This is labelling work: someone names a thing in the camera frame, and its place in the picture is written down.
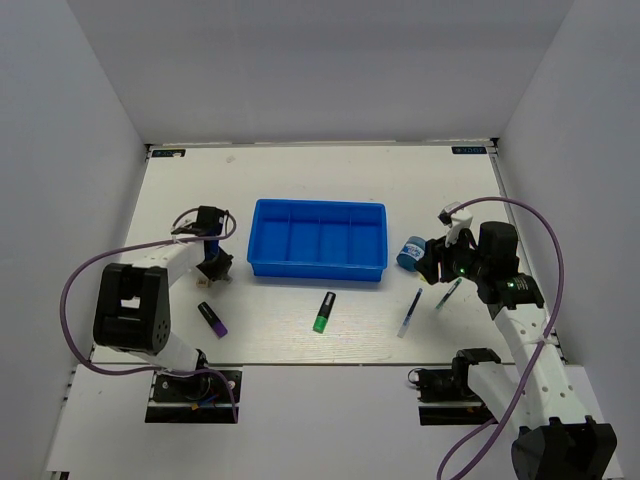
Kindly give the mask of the yellow eraser with barcode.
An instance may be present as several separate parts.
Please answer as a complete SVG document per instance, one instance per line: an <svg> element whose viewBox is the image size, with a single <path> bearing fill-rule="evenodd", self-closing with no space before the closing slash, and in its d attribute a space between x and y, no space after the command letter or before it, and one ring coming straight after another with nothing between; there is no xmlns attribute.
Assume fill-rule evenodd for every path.
<svg viewBox="0 0 640 480"><path fill-rule="evenodd" d="M207 278L199 278L196 281L196 286L198 288L207 289L207 288L210 288L212 286L212 281L207 279Z"/></svg>

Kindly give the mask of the blue pen refill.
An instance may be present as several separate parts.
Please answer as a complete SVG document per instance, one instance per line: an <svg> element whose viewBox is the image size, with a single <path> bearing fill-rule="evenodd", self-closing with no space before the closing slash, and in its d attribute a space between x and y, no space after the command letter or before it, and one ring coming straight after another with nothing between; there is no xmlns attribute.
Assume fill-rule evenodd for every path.
<svg viewBox="0 0 640 480"><path fill-rule="evenodd" d="M423 293L423 289L419 288L417 290L417 292L416 292L416 294L415 294L415 296L414 296L414 298L413 298L413 300L412 300L412 302L411 302L411 304L410 304L410 306L408 308L408 311L407 311L407 313L405 315L405 318L402 321L401 326L400 326L400 328L399 328L399 330L397 332L397 337L398 338L403 338L405 336L405 334L406 334L406 332L407 332L407 330L409 328L409 325L410 325L412 316L414 314L414 311L415 311L415 309L417 307L417 304L420 301L420 298L422 296L422 293Z"/></svg>

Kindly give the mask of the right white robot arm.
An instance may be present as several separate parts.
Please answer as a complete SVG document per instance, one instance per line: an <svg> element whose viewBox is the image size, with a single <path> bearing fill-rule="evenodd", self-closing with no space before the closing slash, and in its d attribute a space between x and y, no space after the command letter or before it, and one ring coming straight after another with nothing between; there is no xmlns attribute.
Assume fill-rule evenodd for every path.
<svg viewBox="0 0 640 480"><path fill-rule="evenodd" d="M457 353L451 384L461 397L479 397L512 430L511 461L519 479L601 479L617 437L597 422L574 390L556 346L545 334L544 299L520 271L514 226L485 222L479 236L460 229L455 242L431 239L416 269L429 284L466 279L477 287L520 375L510 381L488 349Z"/></svg>

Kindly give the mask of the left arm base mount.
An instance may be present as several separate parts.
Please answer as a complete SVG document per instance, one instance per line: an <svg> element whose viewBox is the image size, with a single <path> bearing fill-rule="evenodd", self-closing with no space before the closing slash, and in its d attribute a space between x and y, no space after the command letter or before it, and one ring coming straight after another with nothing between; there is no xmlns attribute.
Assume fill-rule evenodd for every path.
<svg viewBox="0 0 640 480"><path fill-rule="evenodd" d="M234 424L239 413L242 371L177 378L154 375L146 408L147 424Z"/></svg>

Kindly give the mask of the table corner label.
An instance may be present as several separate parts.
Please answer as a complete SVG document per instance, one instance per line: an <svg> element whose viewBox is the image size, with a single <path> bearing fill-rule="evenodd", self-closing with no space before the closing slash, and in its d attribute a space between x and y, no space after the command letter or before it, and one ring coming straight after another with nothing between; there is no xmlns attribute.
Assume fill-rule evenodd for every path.
<svg viewBox="0 0 640 480"><path fill-rule="evenodd" d="M486 155L487 149L484 146L452 146L454 155Z"/></svg>
<svg viewBox="0 0 640 480"><path fill-rule="evenodd" d="M182 158L185 155L185 149L155 149L151 152L152 158Z"/></svg>

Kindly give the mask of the purple black highlighter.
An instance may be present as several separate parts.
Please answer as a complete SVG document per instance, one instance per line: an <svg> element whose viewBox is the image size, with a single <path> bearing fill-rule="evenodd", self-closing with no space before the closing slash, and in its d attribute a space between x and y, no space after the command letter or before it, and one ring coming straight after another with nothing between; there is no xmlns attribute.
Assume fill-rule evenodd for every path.
<svg viewBox="0 0 640 480"><path fill-rule="evenodd" d="M197 306L197 308L211 330L218 338L223 338L228 334L226 326L223 324L219 316L214 312L214 310L207 302L201 302Z"/></svg>

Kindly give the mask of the left table corner label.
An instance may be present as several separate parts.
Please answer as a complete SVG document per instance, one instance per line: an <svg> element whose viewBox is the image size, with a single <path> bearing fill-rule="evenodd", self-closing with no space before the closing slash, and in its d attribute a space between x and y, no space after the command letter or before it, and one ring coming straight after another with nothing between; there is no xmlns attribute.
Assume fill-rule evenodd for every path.
<svg viewBox="0 0 640 480"><path fill-rule="evenodd" d="M155 149L151 152L152 158L182 158L185 155L185 149Z"/></svg>

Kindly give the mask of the blue plastic divided tray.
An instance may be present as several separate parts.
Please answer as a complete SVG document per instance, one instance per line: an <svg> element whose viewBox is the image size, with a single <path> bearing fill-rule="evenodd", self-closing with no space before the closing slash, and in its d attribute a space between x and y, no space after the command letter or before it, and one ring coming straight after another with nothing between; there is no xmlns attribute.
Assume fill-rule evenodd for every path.
<svg viewBox="0 0 640 480"><path fill-rule="evenodd" d="M381 203L259 199L247 262L258 277L378 283L388 266Z"/></svg>

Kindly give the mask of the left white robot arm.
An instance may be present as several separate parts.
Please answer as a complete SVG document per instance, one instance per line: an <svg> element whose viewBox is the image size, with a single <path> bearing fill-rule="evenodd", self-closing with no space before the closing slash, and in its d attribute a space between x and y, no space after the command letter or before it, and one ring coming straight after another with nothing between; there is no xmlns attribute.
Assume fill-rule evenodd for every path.
<svg viewBox="0 0 640 480"><path fill-rule="evenodd" d="M236 229L227 210L200 206L196 217L171 227L172 238L133 263L105 266L93 325L94 342L134 355L172 374L188 398L199 399L211 387L206 356L172 332L170 288L195 270L211 284L229 279L233 256L220 242Z"/></svg>

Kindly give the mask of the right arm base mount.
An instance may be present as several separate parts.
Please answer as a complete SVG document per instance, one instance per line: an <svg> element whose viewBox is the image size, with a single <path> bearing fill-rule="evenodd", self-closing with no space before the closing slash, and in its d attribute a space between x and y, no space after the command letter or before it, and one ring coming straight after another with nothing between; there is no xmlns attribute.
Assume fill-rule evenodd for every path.
<svg viewBox="0 0 640 480"><path fill-rule="evenodd" d="M479 396L455 384L450 369L414 368L407 374L407 381L418 393L421 426L480 426L495 422Z"/></svg>

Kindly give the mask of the green black highlighter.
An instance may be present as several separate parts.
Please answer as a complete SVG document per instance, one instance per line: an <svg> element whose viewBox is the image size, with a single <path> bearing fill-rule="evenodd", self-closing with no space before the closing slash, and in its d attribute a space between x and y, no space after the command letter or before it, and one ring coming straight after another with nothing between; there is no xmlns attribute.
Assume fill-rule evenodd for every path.
<svg viewBox="0 0 640 480"><path fill-rule="evenodd" d="M331 314L336 294L331 291L327 291L325 297L321 303L319 311L316 315L312 330L316 333L322 334L328 323L329 316Z"/></svg>

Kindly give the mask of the green pen refill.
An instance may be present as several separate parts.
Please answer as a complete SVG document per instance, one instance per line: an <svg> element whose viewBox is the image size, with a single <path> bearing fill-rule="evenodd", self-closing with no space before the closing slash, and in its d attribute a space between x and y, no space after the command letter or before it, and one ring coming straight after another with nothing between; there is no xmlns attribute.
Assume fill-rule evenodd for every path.
<svg viewBox="0 0 640 480"><path fill-rule="evenodd" d="M443 306L449 301L449 299L451 298L451 296L455 293L455 291L459 288L459 286L462 283L462 279L458 278L457 280L455 280L451 287L447 290L447 292L444 294L444 296L440 299L440 301L437 303L437 305L435 306L435 310L436 311L440 311Z"/></svg>

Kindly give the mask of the right table corner label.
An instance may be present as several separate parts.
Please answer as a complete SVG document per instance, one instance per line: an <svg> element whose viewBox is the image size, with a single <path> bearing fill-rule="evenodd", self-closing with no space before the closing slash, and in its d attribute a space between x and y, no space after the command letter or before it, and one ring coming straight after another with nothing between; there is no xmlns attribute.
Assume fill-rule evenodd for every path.
<svg viewBox="0 0 640 480"><path fill-rule="evenodd" d="M484 146L452 146L454 155L486 155L487 149Z"/></svg>

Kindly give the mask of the blue correction tape roll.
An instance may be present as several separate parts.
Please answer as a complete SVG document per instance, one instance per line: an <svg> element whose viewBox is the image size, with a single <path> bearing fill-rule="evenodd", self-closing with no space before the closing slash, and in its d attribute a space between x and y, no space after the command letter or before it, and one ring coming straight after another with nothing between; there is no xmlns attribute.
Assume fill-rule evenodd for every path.
<svg viewBox="0 0 640 480"><path fill-rule="evenodd" d="M419 236L411 236L396 256L397 264L404 270L415 273L416 263L425 255L426 241Z"/></svg>

